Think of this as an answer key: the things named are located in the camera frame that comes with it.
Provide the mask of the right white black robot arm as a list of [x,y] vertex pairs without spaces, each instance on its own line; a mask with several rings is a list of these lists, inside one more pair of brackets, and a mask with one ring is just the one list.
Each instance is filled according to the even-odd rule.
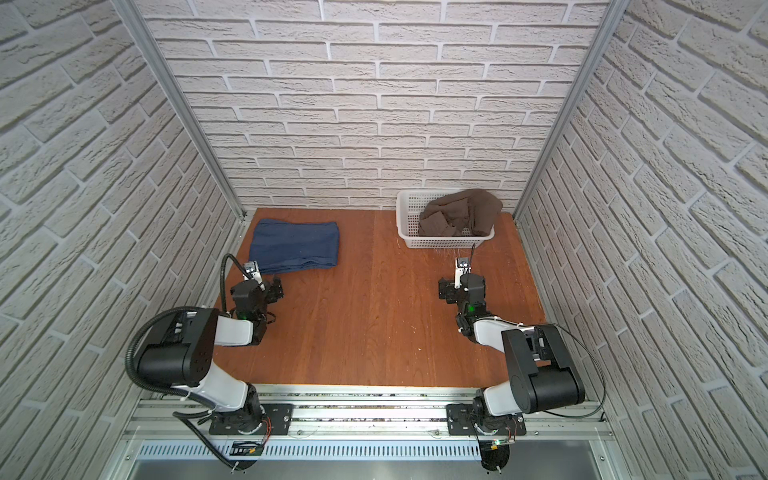
[[578,405],[585,388],[558,328],[524,325],[491,314],[485,279],[474,273],[440,279],[438,296],[457,306],[459,332],[475,344],[504,354],[508,380],[480,389],[468,413],[479,435],[508,436],[518,431],[524,414]]

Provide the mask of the blue denim jeans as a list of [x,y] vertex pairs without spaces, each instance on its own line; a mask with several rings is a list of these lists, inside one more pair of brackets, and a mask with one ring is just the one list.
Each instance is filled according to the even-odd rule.
[[262,219],[253,230],[248,260],[264,274],[283,274],[337,265],[340,231],[335,222],[289,223]]

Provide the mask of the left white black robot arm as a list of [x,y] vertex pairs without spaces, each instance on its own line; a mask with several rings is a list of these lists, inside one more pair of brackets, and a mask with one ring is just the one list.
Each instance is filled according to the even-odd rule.
[[157,314],[129,342],[125,369],[140,388],[190,399],[204,407],[178,418],[208,423],[212,435],[285,435],[292,406],[265,405],[254,385],[214,362],[217,346],[258,345],[274,319],[268,306],[283,298],[279,278],[244,280],[231,289],[235,315],[216,308],[175,307]]

